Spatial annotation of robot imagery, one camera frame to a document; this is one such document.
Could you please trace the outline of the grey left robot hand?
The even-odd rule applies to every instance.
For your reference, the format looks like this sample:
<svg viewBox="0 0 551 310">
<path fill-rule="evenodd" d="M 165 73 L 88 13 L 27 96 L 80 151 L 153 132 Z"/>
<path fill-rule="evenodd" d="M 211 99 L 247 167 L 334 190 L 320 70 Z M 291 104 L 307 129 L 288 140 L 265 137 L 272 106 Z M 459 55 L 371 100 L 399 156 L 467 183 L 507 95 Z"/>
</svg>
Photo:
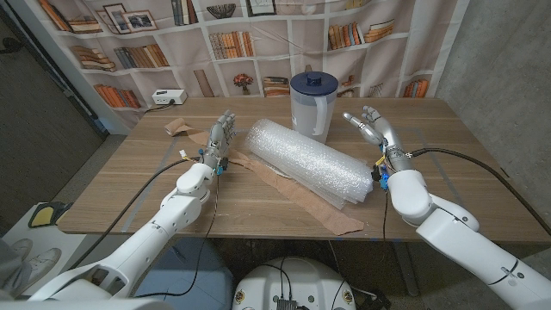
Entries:
<svg viewBox="0 0 551 310">
<path fill-rule="evenodd" d="M 212 125 L 201 162 L 216 169 L 227 156 L 234 132 L 235 114 L 229 109 Z"/>
</svg>

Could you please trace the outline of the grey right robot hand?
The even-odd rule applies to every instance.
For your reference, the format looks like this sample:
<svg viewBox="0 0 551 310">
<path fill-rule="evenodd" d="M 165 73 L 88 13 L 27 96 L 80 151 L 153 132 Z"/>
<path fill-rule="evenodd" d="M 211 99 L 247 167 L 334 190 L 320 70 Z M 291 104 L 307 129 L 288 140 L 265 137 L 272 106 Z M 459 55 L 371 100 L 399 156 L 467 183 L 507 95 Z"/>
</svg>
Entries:
<svg viewBox="0 0 551 310">
<path fill-rule="evenodd" d="M 412 161 L 406 156 L 405 148 L 390 122 L 370 106 L 364 106 L 363 111 L 363 121 L 348 112 L 343 112 L 343 118 L 355 127 L 369 144 L 380 147 L 394 171 L 413 170 Z"/>
</svg>

